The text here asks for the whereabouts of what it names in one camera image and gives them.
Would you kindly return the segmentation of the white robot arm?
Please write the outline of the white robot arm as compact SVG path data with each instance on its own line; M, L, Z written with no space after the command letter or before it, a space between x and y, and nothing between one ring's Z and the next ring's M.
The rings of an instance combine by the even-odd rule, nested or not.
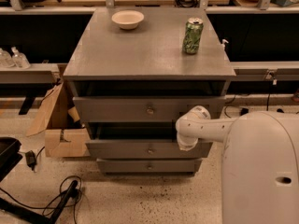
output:
M176 122L180 149L223 144L222 224L299 224L299 116L255 111L212 119L200 105Z

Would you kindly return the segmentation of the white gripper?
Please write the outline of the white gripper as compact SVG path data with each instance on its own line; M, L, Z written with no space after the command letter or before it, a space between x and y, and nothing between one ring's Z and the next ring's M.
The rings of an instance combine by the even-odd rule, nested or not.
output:
M190 151L195 148L198 143L197 138L184 136L180 133L177 133L177 141L179 149L183 151Z

